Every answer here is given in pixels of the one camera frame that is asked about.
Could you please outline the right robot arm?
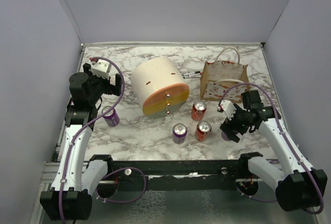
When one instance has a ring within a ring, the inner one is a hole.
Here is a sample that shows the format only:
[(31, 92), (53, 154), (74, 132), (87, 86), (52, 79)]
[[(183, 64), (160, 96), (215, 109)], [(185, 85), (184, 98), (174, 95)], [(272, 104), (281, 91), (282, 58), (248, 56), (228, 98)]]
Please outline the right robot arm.
[(237, 171), (243, 178), (253, 175), (262, 179), (275, 192), (284, 211), (304, 210), (319, 214), (324, 208), (323, 196), (327, 175), (303, 156), (287, 133), (274, 105), (265, 106), (257, 90), (242, 93), (243, 106), (220, 100), (219, 112), (226, 115), (220, 129), (228, 140), (239, 142), (238, 134), (258, 130), (270, 144), (281, 168), (277, 169), (261, 153), (241, 154)]

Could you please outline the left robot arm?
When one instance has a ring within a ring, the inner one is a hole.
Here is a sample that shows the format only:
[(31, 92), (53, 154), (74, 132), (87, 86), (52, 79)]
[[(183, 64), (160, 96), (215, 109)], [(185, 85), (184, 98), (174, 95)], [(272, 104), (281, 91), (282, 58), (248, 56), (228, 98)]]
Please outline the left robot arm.
[(40, 195), (40, 204), (52, 221), (87, 220), (92, 211), (92, 196), (101, 179), (114, 175), (112, 157), (96, 155), (83, 167), (85, 152), (98, 115), (96, 103), (102, 95), (123, 97), (124, 76), (121, 71), (111, 84), (109, 72), (116, 65), (96, 57), (85, 63), (83, 71), (69, 78), (71, 101), (64, 124), (64, 149), (50, 189)]

